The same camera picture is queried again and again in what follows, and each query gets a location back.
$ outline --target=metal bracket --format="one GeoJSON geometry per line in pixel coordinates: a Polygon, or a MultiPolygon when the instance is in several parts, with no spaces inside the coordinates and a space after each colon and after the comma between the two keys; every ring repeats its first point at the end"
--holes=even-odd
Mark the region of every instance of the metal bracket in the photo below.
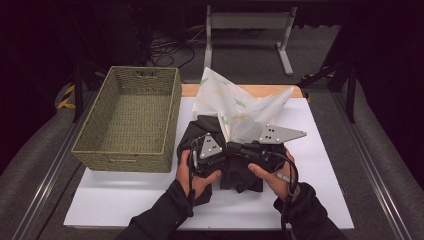
{"type": "Polygon", "coordinates": [[[259,137],[264,144],[280,144],[306,136],[306,132],[267,124],[259,137]]]}
{"type": "Polygon", "coordinates": [[[203,141],[202,151],[200,152],[200,158],[205,159],[220,152],[222,152],[222,147],[218,145],[218,143],[215,141],[215,139],[212,138],[210,133],[207,133],[205,136],[205,140],[203,141]]]}

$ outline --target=white tabletop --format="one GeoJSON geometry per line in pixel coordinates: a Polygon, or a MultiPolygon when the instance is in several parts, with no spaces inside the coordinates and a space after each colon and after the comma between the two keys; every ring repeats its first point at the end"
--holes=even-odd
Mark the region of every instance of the white tabletop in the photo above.
{"type": "MultiPolygon", "coordinates": [[[[194,98],[184,97],[178,118],[175,148],[192,120],[194,98]]],[[[312,185],[330,219],[340,229],[353,228],[346,202],[338,185],[309,105],[304,98],[291,98],[275,118],[274,125],[307,132],[307,136],[285,143],[296,159],[299,181],[312,185]]],[[[133,216],[151,208],[175,179],[177,157],[171,173],[97,172],[89,169],[81,179],[64,225],[78,228],[126,227],[133,216]]],[[[264,183],[262,193],[219,189],[213,184],[208,204],[194,208],[194,217],[179,229],[187,230],[276,230],[280,213],[272,204],[276,196],[264,183]]]]}

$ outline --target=black jacket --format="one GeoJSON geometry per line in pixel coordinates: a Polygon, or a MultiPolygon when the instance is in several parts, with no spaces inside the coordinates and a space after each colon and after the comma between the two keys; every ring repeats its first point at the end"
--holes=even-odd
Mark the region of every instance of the black jacket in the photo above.
{"type": "MultiPolygon", "coordinates": [[[[315,196],[313,187],[300,183],[300,188],[297,200],[287,207],[282,216],[282,220],[292,225],[296,239],[347,239],[327,217],[327,211],[315,196]]],[[[283,201],[277,198],[274,207],[281,212],[283,206],[283,201]]],[[[174,180],[153,207],[133,217],[115,240],[167,239],[191,211],[181,184],[174,180]]]]}

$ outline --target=wicker basket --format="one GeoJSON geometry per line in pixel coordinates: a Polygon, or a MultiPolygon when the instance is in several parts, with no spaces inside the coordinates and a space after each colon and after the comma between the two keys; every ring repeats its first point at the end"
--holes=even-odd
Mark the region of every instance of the wicker basket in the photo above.
{"type": "Polygon", "coordinates": [[[180,101],[178,69],[112,67],[71,152],[95,171],[170,172],[180,101]]]}

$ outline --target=hand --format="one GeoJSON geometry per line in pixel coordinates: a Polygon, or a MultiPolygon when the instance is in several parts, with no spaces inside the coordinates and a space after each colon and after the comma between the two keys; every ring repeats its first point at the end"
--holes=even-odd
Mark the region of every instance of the hand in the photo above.
{"type": "MultiPolygon", "coordinates": [[[[189,185],[189,169],[187,165],[187,159],[190,155],[190,150],[184,150],[181,153],[181,162],[180,165],[177,168],[177,176],[176,179],[180,182],[181,186],[184,189],[184,192],[186,196],[188,197],[188,193],[190,191],[190,185],[189,185]]],[[[205,187],[211,183],[213,183],[218,177],[221,175],[220,170],[216,170],[211,175],[209,175],[207,178],[201,178],[198,176],[193,177],[192,187],[195,191],[195,197],[198,198],[203,191],[205,190],[205,187]]]]}
{"type": "MultiPolygon", "coordinates": [[[[294,158],[290,154],[289,150],[287,149],[286,149],[286,155],[294,163],[294,158]]],[[[290,171],[291,171],[292,178],[294,178],[295,173],[294,173],[294,170],[291,169],[289,163],[285,163],[284,167],[275,173],[269,173],[254,163],[250,163],[248,165],[248,168],[250,169],[250,171],[253,172],[253,174],[255,174],[257,177],[263,179],[266,183],[268,183],[269,187],[274,191],[275,195],[277,195],[281,200],[286,199],[288,195],[288,189],[287,189],[288,183],[284,181],[283,179],[279,178],[277,176],[277,172],[280,172],[289,177],[290,171]]]]}

